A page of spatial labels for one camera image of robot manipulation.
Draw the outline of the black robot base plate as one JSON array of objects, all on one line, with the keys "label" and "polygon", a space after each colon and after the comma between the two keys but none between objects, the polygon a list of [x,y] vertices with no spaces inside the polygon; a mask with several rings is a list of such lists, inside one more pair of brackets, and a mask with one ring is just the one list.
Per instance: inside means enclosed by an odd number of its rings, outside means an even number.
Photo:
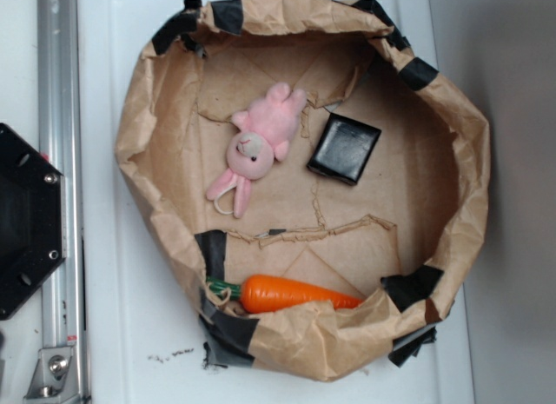
[{"label": "black robot base plate", "polygon": [[10,319],[64,258],[63,175],[1,125],[1,319]]}]

